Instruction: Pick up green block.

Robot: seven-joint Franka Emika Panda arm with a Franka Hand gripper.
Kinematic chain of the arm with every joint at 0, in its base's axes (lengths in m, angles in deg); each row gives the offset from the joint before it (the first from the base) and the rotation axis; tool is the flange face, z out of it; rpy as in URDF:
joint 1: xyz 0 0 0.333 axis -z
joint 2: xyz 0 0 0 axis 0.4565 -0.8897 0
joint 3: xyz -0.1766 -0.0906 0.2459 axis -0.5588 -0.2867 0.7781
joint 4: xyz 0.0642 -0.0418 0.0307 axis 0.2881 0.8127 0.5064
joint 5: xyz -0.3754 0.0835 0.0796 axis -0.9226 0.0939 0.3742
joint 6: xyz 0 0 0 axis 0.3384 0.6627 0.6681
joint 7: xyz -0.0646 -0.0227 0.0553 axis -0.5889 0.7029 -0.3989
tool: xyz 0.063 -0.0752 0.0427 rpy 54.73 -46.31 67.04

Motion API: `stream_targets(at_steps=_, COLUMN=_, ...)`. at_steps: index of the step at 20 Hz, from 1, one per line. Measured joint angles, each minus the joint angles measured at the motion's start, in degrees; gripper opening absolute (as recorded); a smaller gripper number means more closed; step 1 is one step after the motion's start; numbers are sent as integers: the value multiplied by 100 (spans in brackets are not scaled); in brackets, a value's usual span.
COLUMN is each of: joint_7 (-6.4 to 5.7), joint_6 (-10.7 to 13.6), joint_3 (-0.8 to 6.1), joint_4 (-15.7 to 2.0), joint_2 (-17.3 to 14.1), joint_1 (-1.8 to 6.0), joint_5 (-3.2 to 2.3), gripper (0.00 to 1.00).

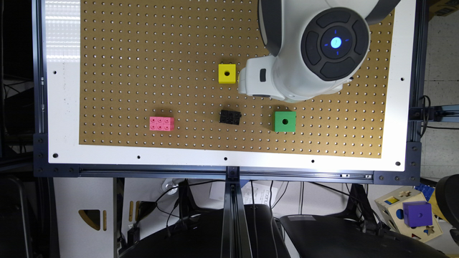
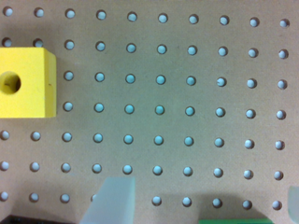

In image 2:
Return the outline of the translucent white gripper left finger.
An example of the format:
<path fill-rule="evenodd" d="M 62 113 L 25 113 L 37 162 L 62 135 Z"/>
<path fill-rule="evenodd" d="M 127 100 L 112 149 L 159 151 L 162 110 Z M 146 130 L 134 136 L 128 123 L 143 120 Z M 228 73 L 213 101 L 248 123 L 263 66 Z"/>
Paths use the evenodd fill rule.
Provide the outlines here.
<path fill-rule="evenodd" d="M 135 179 L 108 177 L 79 224 L 133 224 Z"/>

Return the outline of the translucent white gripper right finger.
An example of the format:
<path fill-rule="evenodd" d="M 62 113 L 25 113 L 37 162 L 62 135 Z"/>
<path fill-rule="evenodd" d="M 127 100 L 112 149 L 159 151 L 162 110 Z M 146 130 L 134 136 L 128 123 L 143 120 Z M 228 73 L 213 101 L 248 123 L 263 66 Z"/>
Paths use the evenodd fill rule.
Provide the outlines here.
<path fill-rule="evenodd" d="M 299 224 L 299 187 L 289 187 L 288 214 L 294 224 Z"/>

